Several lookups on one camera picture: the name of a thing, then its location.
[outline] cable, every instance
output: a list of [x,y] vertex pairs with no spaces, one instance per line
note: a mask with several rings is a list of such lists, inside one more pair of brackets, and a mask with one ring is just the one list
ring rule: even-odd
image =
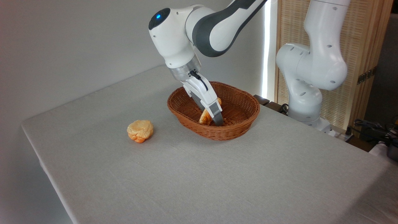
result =
[[279,113],[284,112],[285,114],[287,114],[289,110],[289,104],[282,104],[281,109],[279,110]]
[[375,136],[370,136],[370,135],[367,135],[367,134],[361,132],[361,131],[358,130],[358,129],[355,129],[355,128],[351,127],[351,126],[349,126],[349,127],[351,128],[351,130],[354,130],[354,131],[356,131],[356,132],[358,132],[358,133],[360,133],[360,134],[362,134],[362,135],[365,135],[365,136],[368,137],[368,138],[372,138],[372,139],[375,139],[375,140],[378,140],[378,141],[382,141],[382,142],[385,142],[385,143],[388,143],[388,144],[391,144],[391,142],[392,142],[389,138],[386,139],[386,138],[379,138],[379,137],[375,137]]

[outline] bread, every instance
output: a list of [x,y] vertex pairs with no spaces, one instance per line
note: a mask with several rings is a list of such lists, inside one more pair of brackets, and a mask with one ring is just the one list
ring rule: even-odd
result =
[[[217,97],[217,101],[219,102],[219,104],[221,106],[221,99]],[[200,116],[199,123],[204,124],[204,125],[210,125],[212,120],[213,119],[211,118],[209,112],[207,111],[207,109],[205,109],[203,111],[202,115]]]
[[153,134],[153,125],[149,120],[136,120],[127,127],[127,133],[132,140],[143,143]]

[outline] brown woven basket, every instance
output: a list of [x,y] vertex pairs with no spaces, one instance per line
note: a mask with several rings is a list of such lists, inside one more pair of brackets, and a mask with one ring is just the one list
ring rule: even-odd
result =
[[167,100],[167,106],[179,122],[197,134],[213,140],[230,140],[245,134],[260,112],[256,98],[248,92],[233,86],[210,82],[217,96],[221,99],[222,126],[199,123],[202,114],[195,101],[188,96],[183,87],[175,90]]

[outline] table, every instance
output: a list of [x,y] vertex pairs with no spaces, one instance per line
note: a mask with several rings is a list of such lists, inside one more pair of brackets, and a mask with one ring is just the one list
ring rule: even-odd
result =
[[180,86],[160,66],[23,122],[74,223],[398,222],[396,166],[263,106],[243,136],[203,138],[167,108]]

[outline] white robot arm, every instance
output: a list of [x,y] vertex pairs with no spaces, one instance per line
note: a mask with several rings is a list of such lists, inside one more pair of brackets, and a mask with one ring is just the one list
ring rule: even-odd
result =
[[208,80],[199,73],[201,64],[194,48],[217,57],[229,50],[247,22],[267,0],[234,0],[215,12],[202,5],[165,8],[149,22],[149,33],[174,78],[183,83],[201,110],[208,110],[216,125],[223,124],[221,106]]
[[350,0],[311,0],[304,22],[310,46],[285,44],[276,58],[289,91],[288,116],[331,135],[330,123],[320,118],[318,88],[334,90],[347,76],[340,32],[349,4]]

